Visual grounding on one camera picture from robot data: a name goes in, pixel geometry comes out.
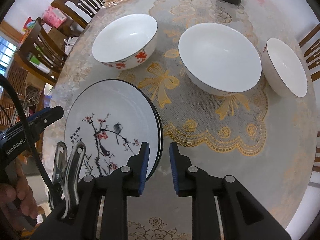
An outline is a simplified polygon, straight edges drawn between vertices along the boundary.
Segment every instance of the round dining table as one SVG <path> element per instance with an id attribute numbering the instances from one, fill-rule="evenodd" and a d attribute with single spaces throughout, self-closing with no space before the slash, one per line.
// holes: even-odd
<path id="1" fill-rule="evenodd" d="M 156 19 L 155 52 L 129 70 L 96 61 L 92 44 L 99 32 L 112 21 L 135 13 Z M 306 71 L 306 96 L 278 96 L 263 74 L 254 88 L 230 97 L 199 89 L 185 73 L 178 42 L 187 28 L 205 22 L 241 32 L 260 57 L 268 39 L 285 42 Z M 109 46 L 113 46 L 112 40 L 105 49 Z M 52 91 L 50 107 L 60 105 L 65 113 L 44 131 L 43 164 L 50 176 L 56 144 L 68 140 L 65 126 L 72 104 L 87 87 L 105 79 L 125 80 L 141 89 L 155 105 L 163 126 L 159 165 L 146 182 L 143 195 L 128 198 L 129 239 L 191 239 L 192 200 L 175 194 L 169 160 L 172 141 L 178 143 L 182 155 L 209 175 L 236 177 L 286 228 L 312 172 L 316 99 L 290 23 L 272 0 L 242 0 L 240 5 L 222 0 L 126 0 L 101 8 L 74 45 Z"/>

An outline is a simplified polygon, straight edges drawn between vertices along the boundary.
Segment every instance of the white plastic bag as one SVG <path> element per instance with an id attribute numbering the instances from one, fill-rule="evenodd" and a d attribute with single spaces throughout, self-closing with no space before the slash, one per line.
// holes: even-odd
<path id="1" fill-rule="evenodd" d="M 79 37 L 73 37 L 73 38 L 69 38 L 68 40 L 64 39 L 64 42 L 66 43 L 66 46 L 65 46 L 65 52 L 67 55 L 69 55 L 71 49 L 73 48 L 73 45 L 76 43 L 77 39 Z"/>

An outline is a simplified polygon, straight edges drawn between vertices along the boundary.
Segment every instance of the blue object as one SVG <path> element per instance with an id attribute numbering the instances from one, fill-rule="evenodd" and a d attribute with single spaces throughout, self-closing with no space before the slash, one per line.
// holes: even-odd
<path id="1" fill-rule="evenodd" d="M 170 152 L 170 164 L 171 164 L 173 186 L 174 186 L 174 190 L 176 191 L 176 193 L 178 195 L 178 192 L 179 192 L 178 171 L 177 171 L 176 161 L 175 161 L 174 155 L 173 155 L 172 143 L 170 144 L 169 152 Z"/>
<path id="2" fill-rule="evenodd" d="M 149 144 L 146 147 L 146 151 L 144 153 L 143 163 L 141 167 L 141 173 L 140 173 L 140 185 L 139 185 L 139 195 L 142 195 L 142 192 L 144 190 L 144 186 L 146 184 L 146 178 L 147 178 L 147 170 L 148 170 L 148 163 L 149 163 L 149 155 L 150 155 L 150 147 Z"/>

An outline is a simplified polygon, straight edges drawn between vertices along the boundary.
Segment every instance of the painted bird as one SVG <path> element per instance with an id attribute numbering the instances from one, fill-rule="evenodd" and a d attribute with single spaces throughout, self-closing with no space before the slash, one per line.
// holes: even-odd
<path id="1" fill-rule="evenodd" d="M 117 139 L 117 143 L 119 144 L 119 141 L 118 141 L 118 134 L 121 133 L 121 130 L 122 130 L 122 125 L 120 123 L 116 123 L 114 126 L 113 126 L 113 131 L 116 133 L 116 139 Z"/>

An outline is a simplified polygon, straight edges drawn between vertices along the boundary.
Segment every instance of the pink package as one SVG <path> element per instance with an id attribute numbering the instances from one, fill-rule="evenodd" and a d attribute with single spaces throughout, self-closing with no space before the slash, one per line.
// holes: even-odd
<path id="1" fill-rule="evenodd" d="M 58 29 L 60 25 L 67 20 L 67 17 L 59 9 L 49 6 L 47 10 L 44 11 L 42 19 L 50 27 Z"/>

